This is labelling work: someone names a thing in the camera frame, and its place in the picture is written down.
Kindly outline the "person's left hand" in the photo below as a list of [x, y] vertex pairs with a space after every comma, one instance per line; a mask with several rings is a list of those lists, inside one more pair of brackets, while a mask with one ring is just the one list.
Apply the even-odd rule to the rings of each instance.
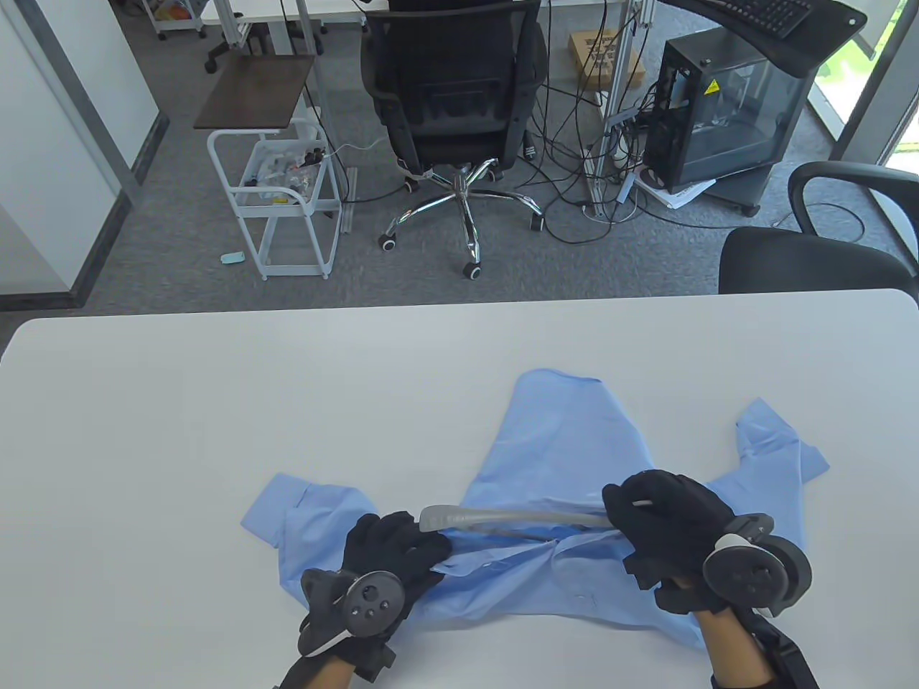
[[451, 554], [449, 538], [421, 531], [409, 512], [365, 514], [347, 535], [341, 570], [355, 575], [386, 571], [399, 578], [405, 591], [400, 620], [405, 620], [414, 604], [443, 580], [434, 568]]

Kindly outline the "person's right hand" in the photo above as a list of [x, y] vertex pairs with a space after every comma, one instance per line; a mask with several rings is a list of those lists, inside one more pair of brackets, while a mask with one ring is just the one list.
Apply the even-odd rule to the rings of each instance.
[[715, 492], [682, 474], [646, 470], [602, 489], [607, 518], [633, 546], [626, 558], [683, 587], [702, 587], [703, 564], [736, 518]]

